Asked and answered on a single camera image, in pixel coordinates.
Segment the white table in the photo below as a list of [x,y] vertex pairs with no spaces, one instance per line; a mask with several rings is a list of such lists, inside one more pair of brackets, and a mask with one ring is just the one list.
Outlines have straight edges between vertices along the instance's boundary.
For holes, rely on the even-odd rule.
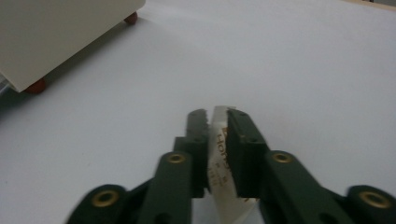
[[[197,108],[235,105],[326,188],[396,195],[396,12],[341,0],[150,0],[0,98],[0,222],[64,223],[89,190],[132,189]],[[216,223],[199,201],[194,223]],[[256,214],[248,223],[257,223]]]

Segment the brown rubber foot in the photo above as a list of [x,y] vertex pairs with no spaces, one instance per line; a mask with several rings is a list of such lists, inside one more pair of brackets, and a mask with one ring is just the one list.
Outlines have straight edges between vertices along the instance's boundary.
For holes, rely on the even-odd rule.
[[130,25],[134,25],[137,21],[137,12],[132,13],[132,15],[125,18],[124,21]]
[[26,88],[24,92],[31,93],[31,94],[39,94],[43,90],[46,89],[46,81],[44,78],[40,78],[37,82],[30,85],[30,87]]

